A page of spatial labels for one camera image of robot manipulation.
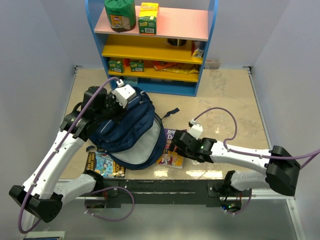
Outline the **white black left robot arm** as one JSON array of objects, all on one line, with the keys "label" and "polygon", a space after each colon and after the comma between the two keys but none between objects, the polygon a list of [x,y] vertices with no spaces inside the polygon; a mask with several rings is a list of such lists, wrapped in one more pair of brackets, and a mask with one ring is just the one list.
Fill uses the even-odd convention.
[{"label": "white black left robot arm", "polygon": [[86,193],[99,196],[103,192],[102,177],[92,171],[85,171],[66,186],[59,185],[58,180],[99,125],[120,119],[135,95],[129,85],[111,92],[91,86],[84,92],[83,100],[64,117],[51,148],[34,173],[23,184],[13,185],[9,190],[9,196],[20,206],[20,223],[24,211],[49,223],[68,202]]}]

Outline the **navy blue student backpack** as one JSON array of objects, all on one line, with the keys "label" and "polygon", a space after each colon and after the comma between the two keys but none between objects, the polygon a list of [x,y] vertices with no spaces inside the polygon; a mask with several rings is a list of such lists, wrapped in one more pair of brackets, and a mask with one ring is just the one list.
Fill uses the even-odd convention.
[{"label": "navy blue student backpack", "polygon": [[136,95],[128,102],[119,123],[104,121],[89,140],[117,164],[129,170],[143,170],[162,156],[166,134],[150,97],[137,86],[133,89]]}]

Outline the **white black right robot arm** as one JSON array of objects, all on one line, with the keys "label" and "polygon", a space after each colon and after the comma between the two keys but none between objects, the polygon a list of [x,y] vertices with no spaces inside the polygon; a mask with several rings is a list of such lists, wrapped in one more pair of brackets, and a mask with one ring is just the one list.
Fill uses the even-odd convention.
[{"label": "white black right robot arm", "polygon": [[223,142],[213,138],[196,139],[190,133],[177,130],[168,148],[178,155],[199,163],[223,163],[247,168],[247,171],[228,171],[215,191],[233,197],[249,189],[272,189],[278,194],[293,197],[296,193],[301,166],[280,146],[273,149],[226,149]]}]

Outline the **purple Roald Dahl book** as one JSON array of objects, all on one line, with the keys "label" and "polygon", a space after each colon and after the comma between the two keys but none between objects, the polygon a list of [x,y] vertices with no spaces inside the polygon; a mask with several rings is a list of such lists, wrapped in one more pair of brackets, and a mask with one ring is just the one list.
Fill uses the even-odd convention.
[{"label": "purple Roald Dahl book", "polygon": [[184,158],[178,155],[176,152],[169,151],[169,146],[173,140],[175,132],[175,129],[164,129],[166,144],[162,156],[155,163],[156,165],[171,167],[175,169],[183,168]]}]

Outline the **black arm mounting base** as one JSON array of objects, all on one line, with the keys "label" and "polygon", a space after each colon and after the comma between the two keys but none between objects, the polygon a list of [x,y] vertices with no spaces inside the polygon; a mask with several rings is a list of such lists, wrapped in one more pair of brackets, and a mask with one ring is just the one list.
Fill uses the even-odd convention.
[{"label": "black arm mounting base", "polygon": [[222,179],[198,180],[138,180],[105,179],[94,190],[111,187],[107,190],[106,206],[119,208],[122,204],[131,204],[128,193],[115,186],[127,189],[135,204],[142,205],[205,205],[209,208],[221,206],[225,195],[218,193]]}]

